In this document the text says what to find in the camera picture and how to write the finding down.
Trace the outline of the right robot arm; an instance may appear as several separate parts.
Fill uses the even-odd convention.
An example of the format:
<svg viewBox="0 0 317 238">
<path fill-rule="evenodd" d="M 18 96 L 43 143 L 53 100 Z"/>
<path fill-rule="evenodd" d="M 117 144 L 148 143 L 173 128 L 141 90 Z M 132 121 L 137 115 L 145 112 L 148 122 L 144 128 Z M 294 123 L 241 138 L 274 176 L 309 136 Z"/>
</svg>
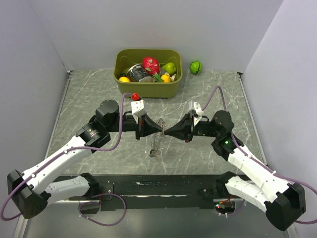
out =
<svg viewBox="0 0 317 238">
<path fill-rule="evenodd" d="M 225 173 L 216 186 L 221 197 L 235 195 L 262 210 L 270 223 L 281 231 L 287 230 L 306 211 L 305 190 L 297 182 L 277 177 L 257 159 L 236 136 L 229 112 L 217 111 L 211 120 L 202 121 L 193 111 L 165 131 L 165 135 L 190 142 L 193 136 L 214 137 L 214 151 L 245 174 L 244 181 L 233 173 Z"/>
</svg>

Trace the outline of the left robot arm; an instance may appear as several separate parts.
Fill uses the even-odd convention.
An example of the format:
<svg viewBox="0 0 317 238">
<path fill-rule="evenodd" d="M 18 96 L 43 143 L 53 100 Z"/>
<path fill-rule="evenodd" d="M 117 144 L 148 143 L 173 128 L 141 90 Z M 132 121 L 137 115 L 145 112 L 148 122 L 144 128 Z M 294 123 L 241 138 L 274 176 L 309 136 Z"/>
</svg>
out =
<svg viewBox="0 0 317 238">
<path fill-rule="evenodd" d="M 134 132 L 137 140 L 162 132 L 162 127 L 147 115 L 144 100 L 131 102 L 131 109 L 124 113 L 122 104 L 115 100 L 103 101 L 89 122 L 54 154 L 24 172 L 10 172 L 7 175 L 9 199 L 20 215 L 25 219 L 33 218 L 48 205 L 65 198 L 95 198 L 99 185 L 89 173 L 71 180 L 54 180 L 81 159 L 96 151 L 105 151 L 103 146 L 110 141 L 112 132 L 118 133 L 118 140 L 123 132 Z"/>
</svg>

